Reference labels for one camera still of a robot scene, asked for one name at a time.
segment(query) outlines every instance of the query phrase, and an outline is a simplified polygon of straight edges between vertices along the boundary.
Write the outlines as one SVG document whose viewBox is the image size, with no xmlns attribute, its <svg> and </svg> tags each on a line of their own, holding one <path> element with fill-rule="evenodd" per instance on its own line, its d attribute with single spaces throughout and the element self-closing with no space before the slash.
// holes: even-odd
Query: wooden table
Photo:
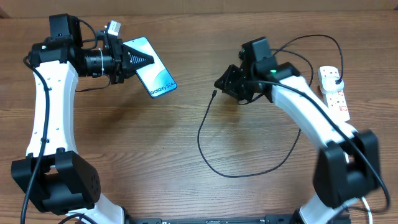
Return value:
<svg viewBox="0 0 398 224">
<path fill-rule="evenodd" d="M 261 217 L 292 213 L 314 194 L 315 149 L 302 135 L 287 162 L 270 174 L 227 179 L 212 172 L 197 148 L 197 131 L 213 83 L 229 64 L 239 64 L 241 44 L 266 35 L 272 47 L 307 34 L 333 36 L 343 49 L 350 123 L 372 129 L 380 141 L 382 176 L 392 209 L 376 223 L 398 218 L 398 13 L 297 12 L 200 16 L 86 17 L 95 29 L 111 19 L 123 24 L 124 40 L 146 36 L 178 83 L 171 94 L 152 100 L 137 77 L 105 90 L 77 93 L 75 140 L 80 155 L 99 172 L 103 193 L 134 217 Z M 91 38 L 83 29 L 83 38 Z M 32 44 L 50 34 L 48 19 L 0 19 L 0 223 L 17 223 L 24 194 L 10 175 L 11 161 L 24 158 L 35 103 L 32 72 L 22 63 Z M 313 64 L 340 68 L 334 43 L 314 37 L 290 47 Z M 306 78 L 308 65 L 280 53 Z M 81 78 L 78 89 L 106 80 Z M 315 77 L 312 89 L 317 91 Z M 216 96 L 201 134 L 202 148 L 219 171 L 248 174 L 278 164 L 298 127 L 265 98 L 237 106 Z M 381 190 L 368 197 L 384 206 Z M 364 213 L 351 212 L 355 223 Z M 58 223 L 31 204 L 27 223 Z"/>
</svg>

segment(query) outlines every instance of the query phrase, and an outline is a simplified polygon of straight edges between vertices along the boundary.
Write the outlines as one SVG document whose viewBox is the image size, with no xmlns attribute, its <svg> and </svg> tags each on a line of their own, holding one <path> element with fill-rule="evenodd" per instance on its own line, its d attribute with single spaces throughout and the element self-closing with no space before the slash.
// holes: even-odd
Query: electrical outlet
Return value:
<svg viewBox="0 0 398 224">
<path fill-rule="evenodd" d="M 322 66 L 318 69 L 319 87 L 323 94 L 333 93 L 343 90 L 344 81 L 339 84 L 336 81 L 340 79 L 338 69 L 332 66 Z"/>
<path fill-rule="evenodd" d="M 336 80 L 336 78 L 339 78 L 338 74 L 338 69 L 335 67 L 331 66 L 322 66 L 318 70 L 318 78 L 319 78 L 319 83 L 320 83 L 320 89 L 322 91 L 322 84 L 325 82 L 322 82 L 324 80 Z M 335 88 L 334 91 L 331 91 L 331 88 L 328 89 L 328 91 L 322 92 L 323 96 L 323 102 L 327 105 L 329 110 L 337 115 L 337 117 L 341 118 L 343 121 L 348 121 L 349 120 L 349 112 L 348 112 L 348 107 L 347 107 L 347 101 L 345 98 L 345 94 L 343 89 L 340 89 L 341 86 L 332 86 L 332 88 Z"/>
</svg>

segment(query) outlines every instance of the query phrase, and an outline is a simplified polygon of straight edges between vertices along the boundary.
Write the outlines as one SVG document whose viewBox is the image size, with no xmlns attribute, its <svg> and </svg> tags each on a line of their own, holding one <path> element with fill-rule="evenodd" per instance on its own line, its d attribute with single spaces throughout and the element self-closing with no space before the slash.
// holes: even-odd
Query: smartphone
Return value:
<svg viewBox="0 0 398 224">
<path fill-rule="evenodd" d="M 155 63 L 137 69 L 137 76 L 147 89 L 150 97 L 156 98 L 177 88 L 177 84 L 170 72 L 164 66 L 146 37 L 129 40 L 124 44 L 154 58 Z"/>
</svg>

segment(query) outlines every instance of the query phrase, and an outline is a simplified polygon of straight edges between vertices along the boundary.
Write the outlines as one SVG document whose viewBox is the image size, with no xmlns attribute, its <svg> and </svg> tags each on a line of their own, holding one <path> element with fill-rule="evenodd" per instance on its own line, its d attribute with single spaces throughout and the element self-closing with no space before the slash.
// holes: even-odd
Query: white cable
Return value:
<svg viewBox="0 0 398 224">
<path fill-rule="evenodd" d="M 104 75 L 104 58 L 102 56 L 102 50 L 98 47 L 99 52 L 101 53 L 101 62 L 102 62 L 102 69 L 101 69 L 101 76 Z"/>
<path fill-rule="evenodd" d="M 365 206 L 366 210 L 368 211 L 369 224 L 373 224 L 373 217 L 372 217 L 371 207 L 369 206 L 369 204 L 366 201 L 365 197 L 362 197 L 361 200 L 362 200 L 362 203 Z"/>
</svg>

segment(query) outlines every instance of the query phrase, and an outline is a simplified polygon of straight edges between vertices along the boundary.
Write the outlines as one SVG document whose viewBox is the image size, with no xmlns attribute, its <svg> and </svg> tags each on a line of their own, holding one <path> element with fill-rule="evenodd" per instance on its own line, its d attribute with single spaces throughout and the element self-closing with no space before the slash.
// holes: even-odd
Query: black bracket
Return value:
<svg viewBox="0 0 398 224">
<path fill-rule="evenodd" d="M 265 224 L 303 224 L 300 219 L 295 219 L 294 215 L 266 215 Z M 351 224 L 349 215 L 339 215 L 328 224 Z"/>
<path fill-rule="evenodd" d="M 354 133 L 352 141 L 380 175 L 379 144 L 371 131 Z M 346 163 L 346 152 L 353 161 Z M 321 149 L 313 186 L 319 199 L 328 207 L 336 208 L 351 198 L 361 198 L 379 187 L 370 168 L 347 142 L 329 142 Z"/>
<path fill-rule="evenodd" d="M 130 218 L 124 224 L 162 224 L 159 218 Z"/>
<path fill-rule="evenodd" d="M 144 54 L 123 44 L 122 39 L 107 33 L 109 29 L 98 31 L 97 40 L 103 41 L 102 50 L 82 49 L 80 22 L 68 14 L 50 16 L 51 37 L 32 46 L 29 62 L 33 67 L 41 63 L 59 60 L 70 62 L 79 77 L 110 76 L 111 84 L 124 83 L 126 78 L 136 74 L 136 70 L 155 63 L 151 55 Z"/>
<path fill-rule="evenodd" d="M 300 76 L 300 72 L 291 64 L 277 64 L 265 37 L 242 45 L 239 52 L 242 60 L 240 67 L 230 65 L 214 86 L 237 100 L 252 100 L 255 93 L 263 93 L 272 102 L 269 85 L 255 84 L 250 81 L 264 80 L 279 82 L 289 76 Z"/>
<path fill-rule="evenodd" d="M 36 162 L 32 154 L 12 162 L 12 178 L 25 193 Z M 54 165 L 57 173 L 48 174 Z M 100 195 L 96 169 L 73 151 L 57 150 L 56 154 L 43 156 L 29 199 L 40 212 L 64 215 L 70 210 L 94 208 Z"/>
</svg>

